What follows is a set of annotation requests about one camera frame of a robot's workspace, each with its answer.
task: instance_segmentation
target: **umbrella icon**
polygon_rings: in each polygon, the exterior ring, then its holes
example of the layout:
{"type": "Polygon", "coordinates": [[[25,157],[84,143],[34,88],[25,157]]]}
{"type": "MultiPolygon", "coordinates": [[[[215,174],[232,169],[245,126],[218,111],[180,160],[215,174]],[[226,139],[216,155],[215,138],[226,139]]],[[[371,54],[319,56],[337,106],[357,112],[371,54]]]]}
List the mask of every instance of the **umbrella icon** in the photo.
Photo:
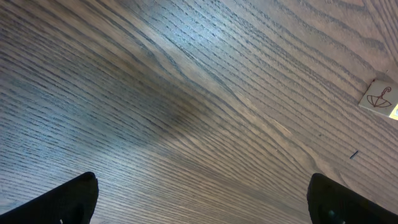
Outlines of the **umbrella icon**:
{"type": "Polygon", "coordinates": [[[368,99],[369,103],[373,105],[373,107],[384,108],[384,107],[391,106],[390,102],[388,102],[387,100],[383,99],[383,95],[386,94],[386,92],[390,92],[390,91],[391,91],[391,87],[386,87],[383,90],[383,92],[381,93],[380,96],[368,95],[367,99],[368,99]]]}

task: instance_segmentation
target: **umbrella handle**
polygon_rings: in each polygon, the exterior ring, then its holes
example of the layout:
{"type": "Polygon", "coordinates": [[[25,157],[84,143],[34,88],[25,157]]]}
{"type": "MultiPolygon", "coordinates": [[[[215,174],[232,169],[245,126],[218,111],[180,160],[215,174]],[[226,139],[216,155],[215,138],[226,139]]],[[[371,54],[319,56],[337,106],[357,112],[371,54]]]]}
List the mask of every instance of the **umbrella handle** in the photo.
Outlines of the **umbrella handle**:
{"type": "Polygon", "coordinates": [[[386,87],[383,92],[381,93],[381,96],[383,96],[384,94],[386,94],[386,92],[390,92],[391,91],[391,87],[386,87]]]}

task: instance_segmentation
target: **small block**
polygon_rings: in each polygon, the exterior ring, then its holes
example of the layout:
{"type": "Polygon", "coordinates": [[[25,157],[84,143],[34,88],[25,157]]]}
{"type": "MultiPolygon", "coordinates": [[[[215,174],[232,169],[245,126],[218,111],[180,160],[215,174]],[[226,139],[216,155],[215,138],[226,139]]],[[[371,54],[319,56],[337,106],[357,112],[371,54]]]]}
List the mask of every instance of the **small block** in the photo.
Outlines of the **small block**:
{"type": "Polygon", "coordinates": [[[380,80],[373,81],[359,106],[398,120],[398,85],[380,80]]]}

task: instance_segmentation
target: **wooden surface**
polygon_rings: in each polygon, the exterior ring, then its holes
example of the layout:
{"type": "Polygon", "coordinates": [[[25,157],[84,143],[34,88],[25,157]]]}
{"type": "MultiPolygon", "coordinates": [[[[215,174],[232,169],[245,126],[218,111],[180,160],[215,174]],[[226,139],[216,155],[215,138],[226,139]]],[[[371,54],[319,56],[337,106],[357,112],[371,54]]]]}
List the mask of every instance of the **wooden surface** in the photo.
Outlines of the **wooden surface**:
{"type": "Polygon", "coordinates": [[[357,106],[398,82],[396,0],[3,0],[0,17],[0,213],[85,171],[92,223],[310,223],[314,172],[398,213],[398,122],[357,106]]]}

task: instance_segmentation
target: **red umbrella outline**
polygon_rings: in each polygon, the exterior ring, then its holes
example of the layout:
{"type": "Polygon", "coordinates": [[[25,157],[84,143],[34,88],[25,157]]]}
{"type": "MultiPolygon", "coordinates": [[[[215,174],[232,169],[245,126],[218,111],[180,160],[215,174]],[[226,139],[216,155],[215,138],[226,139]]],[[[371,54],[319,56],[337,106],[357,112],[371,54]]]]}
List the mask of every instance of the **red umbrella outline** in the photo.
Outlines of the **red umbrella outline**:
{"type": "Polygon", "coordinates": [[[383,99],[383,95],[386,94],[386,92],[390,92],[390,91],[391,91],[391,87],[386,87],[380,96],[368,95],[367,96],[368,102],[370,104],[372,104],[373,107],[385,108],[385,107],[391,106],[390,102],[383,99]]]}

